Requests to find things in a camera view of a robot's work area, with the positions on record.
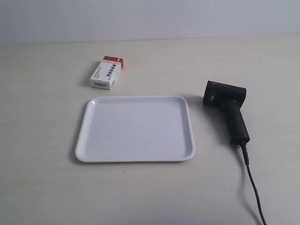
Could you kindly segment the white red medicine box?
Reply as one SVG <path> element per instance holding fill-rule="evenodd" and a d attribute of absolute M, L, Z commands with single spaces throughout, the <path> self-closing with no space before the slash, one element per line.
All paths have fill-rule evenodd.
<path fill-rule="evenodd" d="M 124 58 L 106 55 L 90 77 L 91 87 L 111 90 L 124 68 Z"/>

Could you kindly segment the black handheld barcode scanner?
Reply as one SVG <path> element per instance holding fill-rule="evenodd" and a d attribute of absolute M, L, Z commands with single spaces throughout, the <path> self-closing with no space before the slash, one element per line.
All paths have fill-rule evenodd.
<path fill-rule="evenodd" d="M 230 135 L 230 144 L 244 146 L 250 137 L 241 114 L 241 107 L 246 99 L 247 89 L 244 87 L 208 81 L 203 104 L 217 107 L 224 114 Z"/>

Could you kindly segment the white plastic tray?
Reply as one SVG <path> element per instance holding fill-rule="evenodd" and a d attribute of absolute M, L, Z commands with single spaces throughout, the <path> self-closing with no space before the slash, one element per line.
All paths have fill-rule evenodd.
<path fill-rule="evenodd" d="M 96 97 L 75 148 L 83 163 L 182 162 L 194 154 L 188 103 L 180 96 Z"/>

